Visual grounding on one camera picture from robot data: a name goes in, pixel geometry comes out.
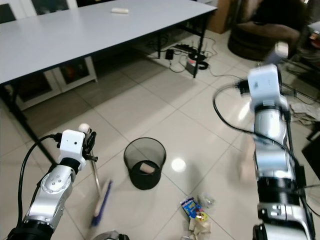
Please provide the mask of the blue broom with silver handle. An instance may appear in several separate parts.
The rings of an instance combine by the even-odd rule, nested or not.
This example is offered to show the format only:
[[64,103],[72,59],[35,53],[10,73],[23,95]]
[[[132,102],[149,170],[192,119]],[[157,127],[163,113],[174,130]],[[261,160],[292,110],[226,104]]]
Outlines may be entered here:
[[[80,132],[83,132],[85,135],[89,131],[93,131],[90,128],[89,124],[87,123],[80,124],[78,126],[78,130]],[[84,158],[84,142],[83,142],[82,155]],[[100,179],[98,174],[98,166],[97,166],[98,160],[96,162],[92,162],[89,160],[86,160],[86,161],[89,163],[89,166],[93,172],[94,183],[97,189],[97,201],[93,211],[93,217],[91,218],[91,221],[90,221],[90,227],[97,227],[99,226],[99,224],[101,223],[101,220],[103,219],[103,216],[105,215],[105,208],[108,202],[110,192],[112,191],[112,188],[114,186],[114,181],[111,178],[105,178],[103,180]]]

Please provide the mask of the beige scrap in bin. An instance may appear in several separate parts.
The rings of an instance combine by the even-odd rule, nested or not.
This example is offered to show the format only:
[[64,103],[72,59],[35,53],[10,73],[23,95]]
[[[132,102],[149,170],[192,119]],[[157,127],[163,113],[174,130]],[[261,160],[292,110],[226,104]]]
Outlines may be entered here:
[[153,175],[158,171],[158,169],[158,165],[155,164],[155,162],[147,160],[141,161],[138,167],[138,170],[144,175]]

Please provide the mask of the black mesh waste bin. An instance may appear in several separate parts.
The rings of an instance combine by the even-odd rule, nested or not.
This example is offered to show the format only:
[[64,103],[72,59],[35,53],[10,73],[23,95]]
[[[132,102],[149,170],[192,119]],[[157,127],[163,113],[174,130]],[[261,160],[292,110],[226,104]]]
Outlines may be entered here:
[[[126,146],[123,159],[131,183],[139,190],[150,190],[155,188],[162,178],[167,152],[157,139],[140,137]],[[142,174],[138,167],[140,162],[144,161],[154,162],[158,166],[158,170],[154,174]]]

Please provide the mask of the white cabinet with glass doors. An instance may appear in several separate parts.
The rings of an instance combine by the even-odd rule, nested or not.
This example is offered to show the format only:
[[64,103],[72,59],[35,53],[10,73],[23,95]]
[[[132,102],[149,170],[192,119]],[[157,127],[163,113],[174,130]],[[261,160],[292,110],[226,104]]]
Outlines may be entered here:
[[[0,23],[77,9],[111,0],[0,0]],[[98,80],[91,57],[14,80],[5,89],[25,104],[53,98],[84,83]]]

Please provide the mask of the grey robot leg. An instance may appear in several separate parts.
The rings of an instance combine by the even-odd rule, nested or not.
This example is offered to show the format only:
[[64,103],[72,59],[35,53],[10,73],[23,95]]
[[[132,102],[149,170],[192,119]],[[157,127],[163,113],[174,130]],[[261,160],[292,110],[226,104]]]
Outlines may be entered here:
[[103,240],[130,240],[130,238],[126,234],[112,230],[103,234]]

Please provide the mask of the grey table with black legs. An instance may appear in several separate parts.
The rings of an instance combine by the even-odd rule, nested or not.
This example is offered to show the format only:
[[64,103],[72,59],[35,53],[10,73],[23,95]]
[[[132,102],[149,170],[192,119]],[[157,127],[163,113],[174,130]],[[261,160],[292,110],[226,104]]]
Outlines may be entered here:
[[[129,14],[111,9],[129,9]],[[0,98],[37,143],[5,86],[172,26],[203,39],[217,8],[196,0],[112,0],[0,24]]]

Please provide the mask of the blue snack packet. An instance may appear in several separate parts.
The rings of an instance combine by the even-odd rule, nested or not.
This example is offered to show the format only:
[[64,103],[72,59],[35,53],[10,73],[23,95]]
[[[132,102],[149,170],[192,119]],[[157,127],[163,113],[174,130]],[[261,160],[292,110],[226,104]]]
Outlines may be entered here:
[[185,214],[193,220],[206,222],[209,219],[208,213],[206,213],[204,208],[195,201],[194,197],[186,198],[184,201],[180,202],[180,206]]

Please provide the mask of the clear crumpled plastic wrapper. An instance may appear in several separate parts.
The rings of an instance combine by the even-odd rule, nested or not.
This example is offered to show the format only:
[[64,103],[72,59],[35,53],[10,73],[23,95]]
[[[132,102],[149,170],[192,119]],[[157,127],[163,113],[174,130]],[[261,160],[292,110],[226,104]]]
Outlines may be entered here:
[[215,198],[213,198],[210,194],[207,192],[202,192],[201,194],[198,194],[196,197],[196,202],[202,207],[210,209],[215,205]]

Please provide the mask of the black power strip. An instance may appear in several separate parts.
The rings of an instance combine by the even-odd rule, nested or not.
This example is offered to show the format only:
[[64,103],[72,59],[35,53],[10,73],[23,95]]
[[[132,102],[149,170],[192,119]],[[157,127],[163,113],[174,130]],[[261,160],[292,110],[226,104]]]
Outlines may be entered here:
[[201,53],[202,51],[201,50],[198,50],[197,47],[195,46],[190,46],[190,45],[187,45],[187,44],[176,44],[174,46],[172,46],[172,48],[176,49],[176,50],[179,50],[179,51],[183,51],[185,53]]

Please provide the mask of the beige crumpled paper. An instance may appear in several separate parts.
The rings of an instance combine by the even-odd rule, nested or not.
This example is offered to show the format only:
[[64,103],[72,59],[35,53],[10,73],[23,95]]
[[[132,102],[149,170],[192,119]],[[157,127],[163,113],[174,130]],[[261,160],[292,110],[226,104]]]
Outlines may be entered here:
[[192,236],[199,237],[200,235],[211,233],[211,223],[208,220],[201,220],[200,218],[190,218],[188,229]]

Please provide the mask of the brown cardboard box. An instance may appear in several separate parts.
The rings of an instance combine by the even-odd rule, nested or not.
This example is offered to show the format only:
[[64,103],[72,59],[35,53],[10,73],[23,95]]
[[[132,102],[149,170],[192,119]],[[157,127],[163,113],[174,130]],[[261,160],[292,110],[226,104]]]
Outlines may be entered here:
[[208,21],[207,29],[216,34],[224,34],[229,29],[229,19],[236,0],[205,0],[205,3],[216,7]]

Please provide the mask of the brown bean bag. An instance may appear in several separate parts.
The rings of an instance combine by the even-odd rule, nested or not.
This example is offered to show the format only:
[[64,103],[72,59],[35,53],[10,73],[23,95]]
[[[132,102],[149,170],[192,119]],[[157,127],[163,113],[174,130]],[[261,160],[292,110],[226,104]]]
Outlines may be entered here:
[[276,43],[285,42],[292,55],[312,6],[313,0],[241,0],[227,48],[237,57],[261,61]]

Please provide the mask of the stack of papers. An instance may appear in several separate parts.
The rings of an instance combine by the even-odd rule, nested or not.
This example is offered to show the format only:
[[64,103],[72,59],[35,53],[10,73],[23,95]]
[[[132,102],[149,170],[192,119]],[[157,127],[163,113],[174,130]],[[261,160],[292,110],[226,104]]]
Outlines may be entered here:
[[293,119],[300,124],[308,126],[320,122],[320,107],[302,102],[294,102],[289,105]]

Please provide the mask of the black flat object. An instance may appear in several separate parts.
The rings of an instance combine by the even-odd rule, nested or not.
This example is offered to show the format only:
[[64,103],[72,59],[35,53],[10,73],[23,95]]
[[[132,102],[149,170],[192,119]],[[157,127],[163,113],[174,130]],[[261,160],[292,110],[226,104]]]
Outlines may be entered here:
[[320,179],[320,141],[309,142],[301,152],[316,178]]

